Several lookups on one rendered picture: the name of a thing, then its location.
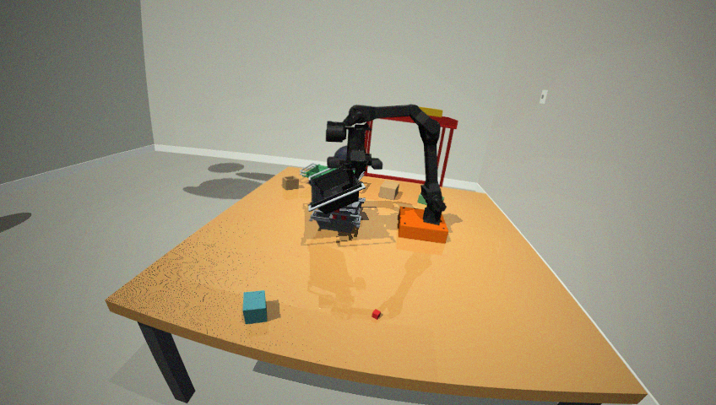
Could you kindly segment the small teal cube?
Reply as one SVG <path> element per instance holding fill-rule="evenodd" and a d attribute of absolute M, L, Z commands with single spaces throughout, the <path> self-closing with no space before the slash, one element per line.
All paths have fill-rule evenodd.
<path fill-rule="evenodd" d="M 246 324 L 268 322 L 265 290 L 243 293 L 243 317 Z"/>

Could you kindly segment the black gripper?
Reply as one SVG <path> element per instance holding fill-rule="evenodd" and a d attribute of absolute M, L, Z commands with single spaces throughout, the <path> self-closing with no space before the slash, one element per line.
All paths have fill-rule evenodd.
<path fill-rule="evenodd" d="M 352 170 L 352 168 L 350 168 L 350 163 L 349 163 L 350 160 L 348 160 L 350 147 L 355 147 L 355 150 L 361 150 L 361 147 L 364 148 L 364 146 L 365 146 L 365 144 L 347 143 L 346 159 L 339 159 L 339 157 L 337 157 L 337 156 L 328 157 L 327 158 L 327 167 L 337 169 L 337 168 L 339 168 L 340 165 L 342 165 L 343 170 L 346 170 L 348 173 L 348 177 L 350 179 L 350 185 L 353 186 L 353 178 L 352 178 L 353 170 Z M 366 166 L 367 165 L 365 165 L 365 167 L 363 169 L 355 168 L 355 176 L 356 176 L 357 180 L 359 179 L 361 173 L 363 171 L 366 171 Z M 382 169 L 382 161 L 379 158 L 372 158 L 371 164 L 369 166 L 371 166 L 374 170 L 381 170 Z"/>

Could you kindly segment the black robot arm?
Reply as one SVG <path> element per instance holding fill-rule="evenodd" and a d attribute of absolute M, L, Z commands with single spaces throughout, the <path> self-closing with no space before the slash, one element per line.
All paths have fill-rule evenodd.
<path fill-rule="evenodd" d="M 440 138 L 440 124 L 432 120 L 417 105 L 394 105 L 394 106 L 369 106 L 353 105 L 350 107 L 349 115 L 342 121 L 327 121 L 326 142 L 342 143 L 346 139 L 348 130 L 348 143 L 364 144 L 366 130 L 371 130 L 368 123 L 377 118 L 391 118 L 410 116 L 419 126 L 420 137 L 424 144 L 424 160 L 426 167 L 426 182 L 421 187 L 421 195 L 425 198 L 424 223 L 440 225 L 442 212 L 446 205 L 442 200 L 442 190 L 438 183 L 437 174 L 437 141 Z M 355 125 L 364 123 L 364 125 Z M 355 127 L 351 127 L 355 125 Z M 370 165 L 372 154 L 366 153 L 366 148 L 355 150 L 350 147 L 349 158 L 350 168 L 363 169 Z"/>

